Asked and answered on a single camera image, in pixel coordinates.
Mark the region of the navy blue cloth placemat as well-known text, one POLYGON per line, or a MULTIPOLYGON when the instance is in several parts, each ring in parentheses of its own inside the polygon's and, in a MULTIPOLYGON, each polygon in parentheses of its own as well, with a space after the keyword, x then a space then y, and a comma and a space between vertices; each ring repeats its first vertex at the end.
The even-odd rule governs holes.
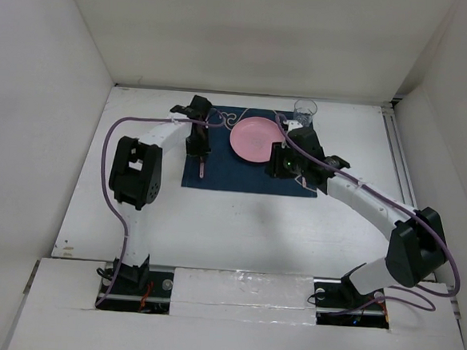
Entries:
POLYGON ((198 159, 187 157, 181 187, 284 197, 317 196, 310 184, 307 183, 306 188, 302 188, 299 177, 273 179, 265 174, 265 163, 245 161, 232 150, 230 132, 239 121, 248 117, 264 117, 275 121, 274 111, 230 106, 218 106, 217 110, 217 113, 210 116, 210 123, 219 123, 221 117, 225 118, 226 123, 220 128, 210 129, 211 153, 206 158, 205 177, 199 178, 198 159))

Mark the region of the pink plastic plate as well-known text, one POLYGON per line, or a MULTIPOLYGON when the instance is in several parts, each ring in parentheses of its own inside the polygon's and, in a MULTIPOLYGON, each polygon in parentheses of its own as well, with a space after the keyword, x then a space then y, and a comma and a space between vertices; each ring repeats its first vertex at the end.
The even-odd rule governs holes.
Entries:
POLYGON ((264 117, 248 117, 230 132, 232 150, 243 160, 266 163, 271 158, 273 143, 282 143, 283 134, 277 124, 264 117))

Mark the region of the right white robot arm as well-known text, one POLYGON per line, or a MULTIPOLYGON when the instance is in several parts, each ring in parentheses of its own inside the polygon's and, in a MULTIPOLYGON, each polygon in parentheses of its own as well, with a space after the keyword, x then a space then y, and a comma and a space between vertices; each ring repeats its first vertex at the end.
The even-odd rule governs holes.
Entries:
POLYGON ((285 138, 273 143, 267 174, 303 177, 326 196, 347 205, 388 241, 383 257, 360 264, 340 279, 341 301, 358 306, 382 288, 413 288, 449 259, 441 218, 415 209, 366 184, 349 162, 323 152, 317 134, 294 121, 279 126, 285 138))

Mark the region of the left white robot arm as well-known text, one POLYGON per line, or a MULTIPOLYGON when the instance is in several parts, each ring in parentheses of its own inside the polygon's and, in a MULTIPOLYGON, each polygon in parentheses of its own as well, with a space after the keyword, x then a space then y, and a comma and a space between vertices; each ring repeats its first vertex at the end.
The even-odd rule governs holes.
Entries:
POLYGON ((123 225, 123 244, 120 256, 114 261, 110 280, 119 283, 133 294, 142 292, 149 281, 150 253, 143 244, 142 228, 138 226, 138 212, 155 201, 162 186, 162 159, 182 142, 186 155, 199 163, 199 177, 204 177, 206 159, 211 152, 210 129, 221 123, 209 123, 214 111, 210 101, 194 95, 188 106, 176 105, 167 119, 148 134, 121 137, 116 146, 110 169, 108 186, 119 208, 111 208, 123 225))

